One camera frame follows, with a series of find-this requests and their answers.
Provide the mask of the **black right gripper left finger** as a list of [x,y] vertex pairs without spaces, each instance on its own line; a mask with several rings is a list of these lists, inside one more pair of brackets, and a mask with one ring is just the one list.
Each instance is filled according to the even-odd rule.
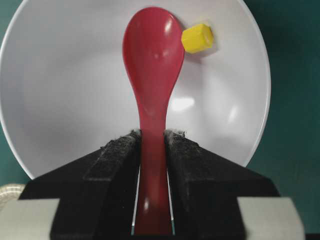
[[140,143],[133,130],[29,181],[0,212],[1,239],[129,239]]

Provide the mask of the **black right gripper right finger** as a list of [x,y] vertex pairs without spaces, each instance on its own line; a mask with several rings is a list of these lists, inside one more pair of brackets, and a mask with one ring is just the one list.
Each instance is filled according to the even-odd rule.
[[185,240],[303,240],[293,201],[267,177],[164,132],[175,234]]

